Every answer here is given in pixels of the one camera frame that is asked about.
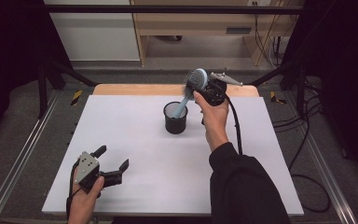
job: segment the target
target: human hand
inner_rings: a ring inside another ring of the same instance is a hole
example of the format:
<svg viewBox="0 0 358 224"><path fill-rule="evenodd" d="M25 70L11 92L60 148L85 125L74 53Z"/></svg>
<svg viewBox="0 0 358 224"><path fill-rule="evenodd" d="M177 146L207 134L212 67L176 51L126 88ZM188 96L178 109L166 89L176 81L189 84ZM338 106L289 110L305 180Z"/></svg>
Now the human hand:
<svg viewBox="0 0 358 224"><path fill-rule="evenodd" d="M226 133L228 101L225 100L221 105L212 106L198 92L194 91L193 94L203 114L206 140L211 151L214 151L217 147L228 142Z"/></svg>
<svg viewBox="0 0 358 224"><path fill-rule="evenodd" d="M86 193L80 186L75 183L72 186L74 196L71 203L71 213L68 219L68 224L86 224L89 223L92 212L94 211L95 202L98 194L103 189L104 178L98 177L89 193Z"/></svg>

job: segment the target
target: white tabletop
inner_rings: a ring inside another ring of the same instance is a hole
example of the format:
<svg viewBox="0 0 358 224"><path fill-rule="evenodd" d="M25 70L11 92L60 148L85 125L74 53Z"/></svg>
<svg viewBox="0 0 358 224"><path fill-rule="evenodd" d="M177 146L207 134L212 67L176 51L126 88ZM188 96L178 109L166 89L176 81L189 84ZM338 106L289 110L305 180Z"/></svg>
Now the white tabletop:
<svg viewBox="0 0 358 224"><path fill-rule="evenodd" d="M210 149L202 114L187 104L186 129L170 134L164 127L163 107L180 96L91 95L42 211L65 215L71 168L82 151L102 145L101 171L110 172L126 159L130 167L121 185L106 188L96 213L117 216L209 216ZM261 97L231 97L241 124L243 153L256 157L281 194L289 215L303 215L293 181L284 162L269 113ZM232 113L227 135L237 145Z"/></svg>

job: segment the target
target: black cable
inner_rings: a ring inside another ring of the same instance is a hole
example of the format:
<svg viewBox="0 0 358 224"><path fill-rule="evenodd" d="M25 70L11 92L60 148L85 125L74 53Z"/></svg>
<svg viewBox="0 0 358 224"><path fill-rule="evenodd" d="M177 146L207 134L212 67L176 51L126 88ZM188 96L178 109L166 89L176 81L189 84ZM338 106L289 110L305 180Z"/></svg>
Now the black cable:
<svg viewBox="0 0 358 224"><path fill-rule="evenodd" d="M240 123L238 122L237 112L235 111L234 104L231 103L231 100L229 99L229 97L226 94L225 94L225 96L226 96L226 99L228 100L229 105L231 106L232 114L234 115L235 129L237 131L238 153L240 155L243 155L242 142L241 142L241 129L240 129Z"/></svg>
<svg viewBox="0 0 358 224"><path fill-rule="evenodd" d="M74 174L75 174L75 169L76 167L79 165L80 159L78 159L75 164L72 166L72 171L71 171L71 179L69 180L69 195L68 198L66 199L66 220L69 219L69 215L71 214L71 204L72 204L72 198L74 197L74 195L77 193L75 192L74 194L72 193L73 191L73 186L74 186Z"/></svg>
<svg viewBox="0 0 358 224"><path fill-rule="evenodd" d="M305 132L305 134L304 134L304 138L303 138L303 140L301 141L301 144L300 144L300 146L299 146L299 148L298 148L298 150L297 150L297 152L296 152L296 155L294 156L294 158L293 158L292 161L290 162L290 165L289 165L289 167L288 167L289 172L290 172L290 170L292 169L293 164L295 163L295 161L296 161L298 155L299 155L300 152L302 151L303 146L304 146L304 144L305 144L305 142L306 142L306 140L307 140L308 134L309 134L309 132L310 132L310 115L309 115L309 112L310 112L310 111L312 110L312 108L314 108L315 106L320 105L320 103L317 104L317 105L314 105L310 110L308 110L308 105L309 105L309 103L310 103L311 100L313 100L313 99L315 99L315 98L317 98L317 97L318 97L318 95L312 96L312 97L309 98L309 100L306 102L306 105L305 105L305 107L306 107L306 113L304 113L304 118L305 118L304 122L307 123L307 130L306 130L306 132ZM325 187L324 187L321 183L319 183L319 182L316 181L315 179L312 179L311 177L306 176L306 175L291 175L291 177L302 177L302 178L306 178L306 179L312 181L313 183L315 183L316 185L318 185L318 186L324 191L324 193L325 193L325 195L326 195L326 197L327 197L327 206L326 206L325 208L323 208L323 209L311 208L311 207L306 206L306 205L303 204L303 203L301 204L301 206L303 206L305 209L307 209L307 210L309 210L309 211L312 211L312 212L315 212L315 213L324 213L324 212L328 211L328 209L329 209L330 206L331 206L331 199L330 199L330 197L329 197L329 195L328 195L327 190L325 189Z"/></svg>
<svg viewBox="0 0 358 224"><path fill-rule="evenodd" d="M328 196L327 190L325 189L325 187L321 183L319 183L318 181L316 181L315 179L313 179L313 178L311 178L311 177L309 177L307 175L291 175L291 177L301 177L301 178L305 178L305 179L310 180L311 182L313 182L314 184L319 186L322 189L322 191L324 192L324 194L327 196L327 206L325 208L323 208L323 209L311 208L311 207L306 206L303 203L301 204L301 206L303 206L305 209L307 209L307 210L309 210L311 212L314 212L314 213L324 213L324 212L328 211L328 209L331 206L331 199Z"/></svg>
<svg viewBox="0 0 358 224"><path fill-rule="evenodd" d="M237 111L235 110L234 104L232 104L231 100L229 99L228 95L226 94L225 91L222 90L222 88L216 84L214 84L213 82L208 82L210 85L214 86L215 88L217 88L225 97L225 99L227 99L228 104L231 107L232 110L232 114L234 116L234 121L235 121L235 130L237 132L237 144L238 144L238 153L240 155L243 155L242 152L242 141L241 141L241 128L240 128L240 122L238 121L238 116L237 116Z"/></svg>
<svg viewBox="0 0 358 224"><path fill-rule="evenodd" d="M317 105L314 105L313 107L311 107L308 111L306 111L306 113L309 114L310 111L312 111L312 109L315 108L315 107L318 106L318 105L320 105L320 103L317 104ZM291 119L289 119L289 120L291 120L290 122L287 122L287 123L285 123L285 124L276 125L276 126L273 126L273 127L274 127L274 128L281 128L281 127L289 126L290 124L295 123L296 121L301 120L301 117L299 117L299 116L294 116L294 117L292 117Z"/></svg>

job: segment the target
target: black wire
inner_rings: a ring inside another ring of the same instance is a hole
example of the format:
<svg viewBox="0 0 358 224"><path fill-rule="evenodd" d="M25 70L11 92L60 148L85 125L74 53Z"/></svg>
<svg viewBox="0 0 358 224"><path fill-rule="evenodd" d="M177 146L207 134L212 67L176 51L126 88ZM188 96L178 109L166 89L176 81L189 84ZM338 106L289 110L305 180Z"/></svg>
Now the black wire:
<svg viewBox="0 0 358 224"><path fill-rule="evenodd" d="M304 148L304 144L305 144L305 142L306 142L306 140L307 140L307 137L308 137L308 134L309 134L309 132L310 132L310 115L309 115L309 112L312 110L312 108L314 108L315 106L320 105L320 104L314 105L310 110L308 110L308 105L309 105L309 103L310 103L311 100L316 99L317 97L318 97L318 95L312 96L312 97L309 98L309 100L306 102L306 105L305 105L305 107L306 107L306 113L304 113L304 118L305 118L304 122L307 123L307 130L306 130L306 132L305 132L305 134L304 134L304 138L303 138L303 140L301 141L301 144L300 144L300 146L299 146L299 148L298 148L298 150L297 150L297 152L296 152L296 155L294 156L294 158L293 158L292 161L290 162L290 165L289 165L289 167L288 167L289 172L290 172L290 170L292 169L293 164L295 163L295 161L296 161L298 155L300 154L300 152L301 152L302 149ZM325 208L323 208L323 209L315 209L315 208L308 207L308 206L306 206L305 204L302 203L301 205L302 205L305 209L307 209L307 210L309 210L309 211L312 211L312 212L315 212L315 213L324 213L324 212L328 211L328 209L329 209L330 206L331 206L331 199L330 199L330 197L329 197L329 195L328 195L327 190L325 189L325 187L324 187L321 183L319 183L319 182L316 181L315 179L312 179L311 177L306 176L306 175L291 175L291 177L302 177L302 178L306 178L306 179L308 179L308 180L314 182L316 185L318 185L318 186L324 191L324 193L325 193L325 195L326 195L326 197L327 197L327 206L326 206Z"/></svg>
<svg viewBox="0 0 358 224"><path fill-rule="evenodd" d="M319 108L317 111L315 111L315 112L313 112L312 114L310 114L309 117L314 116L315 114L317 114L317 113L320 112L320 111L321 111L321 108ZM303 124L304 124L304 121L301 122L301 123L299 123L299 124L297 124L296 126L293 126L293 127L289 128L289 129L285 129L285 130L281 130L281 131L275 131L275 133L284 133L284 132L293 130L294 128L299 127L299 126L301 126L301 125L303 125Z"/></svg>
<svg viewBox="0 0 358 224"><path fill-rule="evenodd" d="M234 115L235 129L237 131L238 153L240 155L243 155L242 142L241 142L241 129L240 129L240 123L238 122L237 112L235 111L234 104L231 103L231 100L229 99L229 97L226 94L225 94L225 96L226 96L226 99L228 100L229 105L231 106L232 114Z"/></svg>
<svg viewBox="0 0 358 224"><path fill-rule="evenodd" d="M78 159L75 164L72 166L72 171L71 171L71 179L69 180L69 195L68 198L66 199L66 219L69 219L69 215L71 214L71 204L72 204L72 197L77 193L75 192L74 194L72 193L73 191L73 186L74 186L74 174L75 174L75 169L78 166L80 162L80 159Z"/></svg>
<svg viewBox="0 0 358 224"><path fill-rule="evenodd" d="M211 84L212 86L214 86L215 88L217 88L218 90L220 90L220 92L225 96L225 99L227 99L228 104L231 107L232 114L234 116L234 121L235 121L235 130L237 132L238 153L240 155L243 155L240 122L238 121L237 111L235 110L234 104L231 103L231 100L229 99L228 95L226 94L225 91L222 90L222 88L220 86L214 84L213 82L208 82L208 83Z"/></svg>
<svg viewBox="0 0 358 224"><path fill-rule="evenodd" d="M72 194L72 197L74 197L74 196L75 196L75 194L77 194L80 190L81 190L81 188L80 188L80 189L78 189L77 191L75 191L75 193L74 193L74 194Z"/></svg>
<svg viewBox="0 0 358 224"><path fill-rule="evenodd" d="M271 62L269 60L269 57L267 56L267 53L264 51L264 45L263 45L263 41L261 41L261 37L260 37L260 34L258 33L258 15L255 14L255 43L257 44L257 47L260 49L261 51L261 54L263 55L264 59L269 63L269 64L273 64L273 62Z"/></svg>
<svg viewBox="0 0 358 224"><path fill-rule="evenodd" d="M317 104L317 105L314 105L313 107L311 107L308 111L306 111L306 113L309 114L310 111L312 111L312 109L315 108L315 107L318 106L318 105L320 105L320 103ZM292 121L287 122L287 123L285 123L285 124L276 125L276 126L273 126L273 127L274 127L274 128L281 128L281 127L289 126L290 124L295 123L296 121L301 120L301 117L299 117L299 116L294 116L294 117L292 117L291 119L295 119L295 120L292 120Z"/></svg>
<svg viewBox="0 0 358 224"><path fill-rule="evenodd" d="M327 190L325 189L325 187L319 183L317 180L307 176L307 175L291 175L291 177L301 177L301 178L305 178L305 179L308 179L310 180L311 182L315 183L317 186L319 186L323 191L324 191L324 194L327 196L327 206L324 208L324 209L316 209L316 208L311 208L311 207L308 207L306 206L305 204L301 204L301 206L303 206L305 209L311 211L311 212L314 212L314 213L324 213L324 212L327 212L328 209L330 208L331 206L331 199L330 197L328 196L328 192Z"/></svg>

